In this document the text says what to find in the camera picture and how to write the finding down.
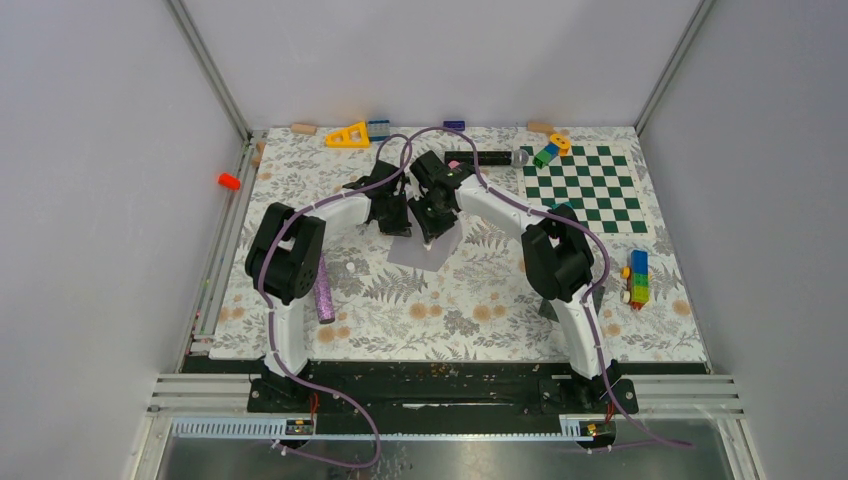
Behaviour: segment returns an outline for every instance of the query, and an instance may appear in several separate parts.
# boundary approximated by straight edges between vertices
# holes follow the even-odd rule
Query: yellow lego brick
[[[568,150],[571,148],[571,141],[565,138],[564,135],[559,133],[551,135],[551,143],[559,147],[559,156],[568,155]]]
[[[331,148],[364,148],[371,145],[365,122],[333,132],[327,135],[325,142]]]

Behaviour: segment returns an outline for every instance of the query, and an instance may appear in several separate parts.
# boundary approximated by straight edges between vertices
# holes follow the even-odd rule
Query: purple glitter tube
[[[333,295],[330,293],[330,279],[324,265],[324,254],[318,259],[318,277],[315,279],[315,308],[318,309],[318,323],[327,324],[336,321],[333,309]]]

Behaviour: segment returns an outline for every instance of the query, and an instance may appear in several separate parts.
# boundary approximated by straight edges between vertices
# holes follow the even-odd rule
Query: white wall
[[[239,141],[164,2],[0,10],[0,478],[114,479]]]
[[[846,2],[717,2],[642,139],[770,479],[848,476],[846,18]]]
[[[632,125],[698,0],[186,0],[254,128]]]

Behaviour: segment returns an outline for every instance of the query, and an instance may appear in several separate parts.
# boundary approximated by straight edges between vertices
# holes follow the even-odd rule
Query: blue lego brick
[[[445,128],[452,128],[458,132],[465,131],[465,121],[464,120],[445,120],[442,123],[442,126]]]
[[[633,273],[648,274],[648,252],[644,250],[633,250],[630,254],[630,268]]]
[[[389,121],[371,120],[365,124],[365,130],[368,132],[368,140],[382,142],[389,138]]]
[[[545,151],[548,152],[551,157],[556,157],[557,155],[559,155],[559,147],[557,147],[553,143],[549,143],[548,146],[545,147]]]

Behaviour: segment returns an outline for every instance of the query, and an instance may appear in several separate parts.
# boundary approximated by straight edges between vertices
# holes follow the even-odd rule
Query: green and white checkered board
[[[528,202],[551,207],[568,202],[577,218],[598,234],[647,234],[628,154],[616,145],[573,145],[546,168],[523,167],[519,191]]]

